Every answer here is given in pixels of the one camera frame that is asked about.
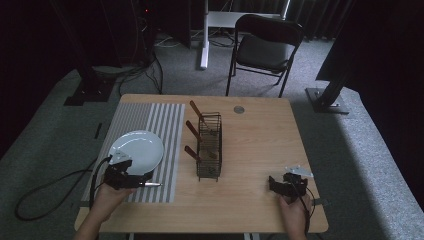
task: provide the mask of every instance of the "human arm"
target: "human arm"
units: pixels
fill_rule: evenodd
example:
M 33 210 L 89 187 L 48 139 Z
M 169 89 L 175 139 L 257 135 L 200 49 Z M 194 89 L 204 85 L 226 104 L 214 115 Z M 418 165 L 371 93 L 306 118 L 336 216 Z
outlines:
M 119 204 L 134 191 L 135 189 L 115 190 L 107 184 L 101 185 L 93 207 L 79 227 L 74 240 L 96 239 L 102 223 L 108 220 Z
M 311 198 L 308 194 L 302 197 L 303 202 L 308 209 L 311 209 Z M 281 215 L 283 217 L 284 228 L 289 235 L 290 240 L 305 240 L 305 225 L 306 225 L 306 211 L 300 198 L 291 202 L 290 198 L 286 196 L 278 196 L 280 204 Z

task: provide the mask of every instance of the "chair backrest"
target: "chair backrest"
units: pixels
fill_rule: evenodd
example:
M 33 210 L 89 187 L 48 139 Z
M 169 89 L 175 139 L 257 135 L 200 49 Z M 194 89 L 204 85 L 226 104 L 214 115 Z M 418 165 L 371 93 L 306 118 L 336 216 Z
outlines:
M 298 47 L 304 33 L 301 25 L 282 19 L 262 17 L 255 14 L 245 14 L 236 22 L 236 37 L 238 32 L 248 32 L 261 39 L 271 42 L 282 42 Z

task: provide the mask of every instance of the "gray and white striped mat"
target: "gray and white striped mat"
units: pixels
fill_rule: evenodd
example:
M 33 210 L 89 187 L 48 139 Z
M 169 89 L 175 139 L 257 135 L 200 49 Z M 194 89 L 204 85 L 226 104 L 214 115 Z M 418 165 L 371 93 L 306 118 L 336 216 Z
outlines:
M 162 161 L 154 170 L 151 182 L 162 183 L 156 188 L 138 188 L 127 202 L 173 202 L 177 178 L 179 149 L 184 120 L 184 104 L 164 103 L 120 103 L 112 119 L 97 163 L 108 157 L 109 149 L 122 135 L 146 130 L 156 134 L 164 144 Z M 102 166 L 99 176 L 106 169 Z M 89 201 L 89 186 L 84 192 L 82 202 Z

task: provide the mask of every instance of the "white plate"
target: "white plate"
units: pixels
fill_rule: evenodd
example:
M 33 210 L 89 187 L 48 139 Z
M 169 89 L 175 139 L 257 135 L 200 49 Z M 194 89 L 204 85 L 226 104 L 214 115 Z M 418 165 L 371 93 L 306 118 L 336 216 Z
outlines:
M 130 175 L 144 175 L 155 169 L 163 156 L 162 140 L 149 131 L 129 132 L 118 138 L 109 150 L 113 155 L 116 150 L 128 154 L 133 160 L 127 172 Z

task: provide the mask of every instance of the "black chair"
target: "black chair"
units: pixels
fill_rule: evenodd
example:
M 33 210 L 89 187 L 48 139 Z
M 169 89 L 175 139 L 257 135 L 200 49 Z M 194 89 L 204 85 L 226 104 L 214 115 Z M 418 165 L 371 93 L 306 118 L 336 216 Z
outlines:
M 241 33 L 248 35 L 245 35 L 239 43 Z M 255 14 L 240 17 L 235 26 L 235 43 L 225 96 L 228 96 L 230 91 L 231 78 L 236 75 L 236 69 L 240 69 L 278 77 L 275 85 L 278 85 L 285 75 L 278 95 L 281 97 L 294 55 L 303 37 L 302 26 L 294 22 Z

